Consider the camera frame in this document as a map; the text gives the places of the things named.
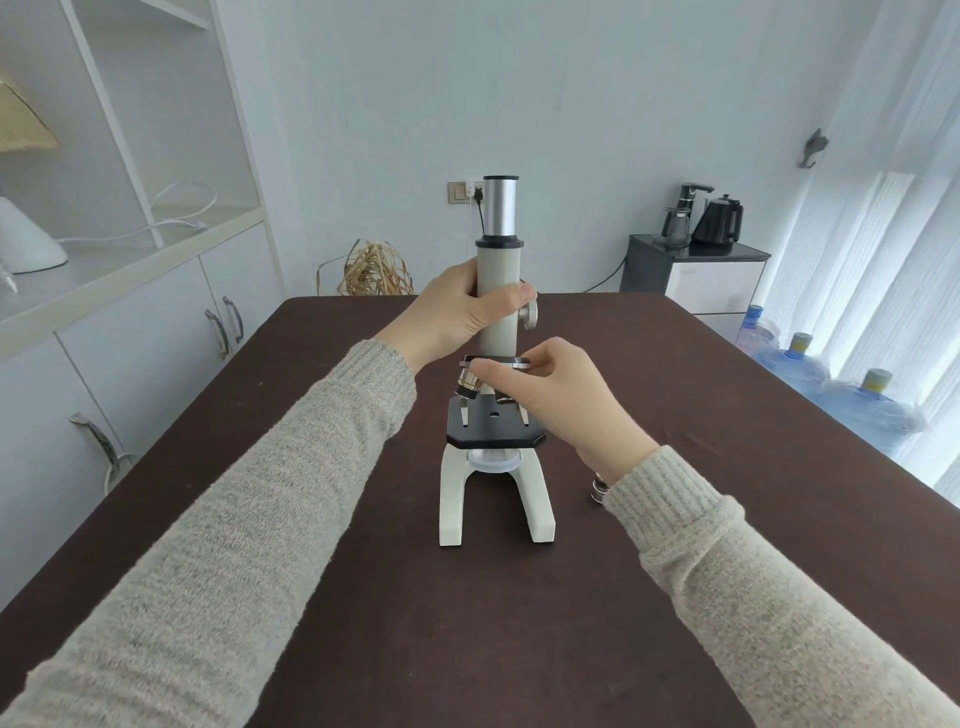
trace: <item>small black and white cabinet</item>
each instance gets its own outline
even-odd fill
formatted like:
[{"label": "small black and white cabinet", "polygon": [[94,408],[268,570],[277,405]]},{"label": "small black and white cabinet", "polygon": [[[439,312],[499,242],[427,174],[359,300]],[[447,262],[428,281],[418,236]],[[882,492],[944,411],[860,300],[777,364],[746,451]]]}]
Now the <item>small black and white cabinet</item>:
[{"label": "small black and white cabinet", "polygon": [[739,243],[670,248],[631,235],[620,290],[662,293],[733,342],[769,259]]}]

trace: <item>knit sweater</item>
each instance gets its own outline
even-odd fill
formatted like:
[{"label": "knit sweater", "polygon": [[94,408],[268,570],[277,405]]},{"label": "knit sweater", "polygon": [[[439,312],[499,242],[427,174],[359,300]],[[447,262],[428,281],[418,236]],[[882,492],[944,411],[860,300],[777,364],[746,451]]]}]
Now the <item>knit sweater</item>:
[{"label": "knit sweater", "polygon": [[[397,352],[354,347],[30,674],[0,728],[246,723],[414,398]],[[758,724],[960,725],[672,449],[608,500]]]}]

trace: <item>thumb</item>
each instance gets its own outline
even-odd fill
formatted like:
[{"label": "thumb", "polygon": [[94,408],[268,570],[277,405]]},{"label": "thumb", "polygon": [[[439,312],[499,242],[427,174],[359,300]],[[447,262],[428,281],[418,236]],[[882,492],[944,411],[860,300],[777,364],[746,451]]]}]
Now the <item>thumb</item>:
[{"label": "thumb", "polygon": [[533,401],[543,384],[538,376],[524,374],[491,359],[473,359],[470,370],[497,392],[509,395],[523,406]]},{"label": "thumb", "polygon": [[471,318],[484,328],[518,311],[537,297],[533,283],[511,283],[493,289],[486,296],[471,302]]}]

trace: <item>white microscope leg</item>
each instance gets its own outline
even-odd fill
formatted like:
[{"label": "white microscope leg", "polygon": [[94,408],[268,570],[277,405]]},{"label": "white microscope leg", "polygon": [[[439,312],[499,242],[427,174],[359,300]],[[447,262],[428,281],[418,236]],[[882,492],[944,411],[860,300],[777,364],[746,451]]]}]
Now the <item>white microscope leg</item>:
[{"label": "white microscope leg", "polygon": [[472,472],[467,451],[447,444],[440,465],[441,546],[459,546],[464,539],[464,485]]},{"label": "white microscope leg", "polygon": [[510,473],[516,481],[520,491],[520,500],[523,501],[523,510],[527,512],[527,525],[530,527],[530,538],[535,544],[546,544],[553,541],[557,522],[553,518],[553,508],[550,505],[550,494],[546,491],[546,481],[543,479],[543,470],[540,469],[540,459],[537,451],[522,449],[520,451],[520,467]]}]

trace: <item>yellow lampshade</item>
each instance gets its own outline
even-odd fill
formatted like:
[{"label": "yellow lampshade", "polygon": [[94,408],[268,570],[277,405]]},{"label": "yellow lampshade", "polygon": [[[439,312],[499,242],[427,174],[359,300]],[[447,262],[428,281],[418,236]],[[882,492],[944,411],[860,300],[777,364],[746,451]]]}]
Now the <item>yellow lampshade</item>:
[{"label": "yellow lampshade", "polygon": [[57,138],[0,68],[0,152],[59,146]]}]

